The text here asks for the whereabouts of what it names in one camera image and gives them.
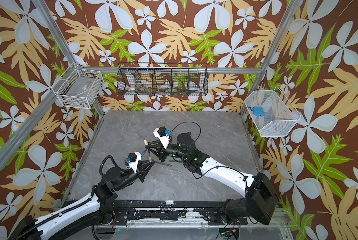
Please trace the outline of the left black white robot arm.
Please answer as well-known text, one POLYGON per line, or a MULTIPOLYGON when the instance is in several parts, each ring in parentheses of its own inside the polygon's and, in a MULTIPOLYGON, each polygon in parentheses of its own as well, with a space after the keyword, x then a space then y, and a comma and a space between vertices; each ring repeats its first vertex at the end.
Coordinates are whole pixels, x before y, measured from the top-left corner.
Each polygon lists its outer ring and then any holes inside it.
POLYGON ((98 184, 82 199, 77 200, 53 213, 39 218, 25 217, 13 230, 11 240, 51 240, 65 239, 88 227, 107 224, 115 211, 118 192, 131 186, 136 180, 144 182, 155 161, 142 160, 138 157, 127 158, 127 169, 114 167, 103 171, 104 163, 112 156, 106 156, 100 165, 102 177, 98 184))

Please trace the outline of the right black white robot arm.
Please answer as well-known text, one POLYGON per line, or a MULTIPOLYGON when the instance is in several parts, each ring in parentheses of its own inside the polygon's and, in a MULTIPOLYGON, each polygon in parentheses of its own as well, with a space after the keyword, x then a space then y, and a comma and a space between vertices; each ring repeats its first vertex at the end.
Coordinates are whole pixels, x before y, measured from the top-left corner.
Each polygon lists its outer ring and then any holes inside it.
POLYGON ((189 132, 179 134, 176 143, 172 143, 171 134, 165 128, 156 129, 154 136, 157 140, 145 141, 145 148, 160 161, 167 157, 181 159, 192 174, 214 179, 242 196, 223 203, 219 210, 223 222, 249 218, 263 225, 270 224, 280 197, 265 174, 247 174, 221 164, 198 150, 189 132))

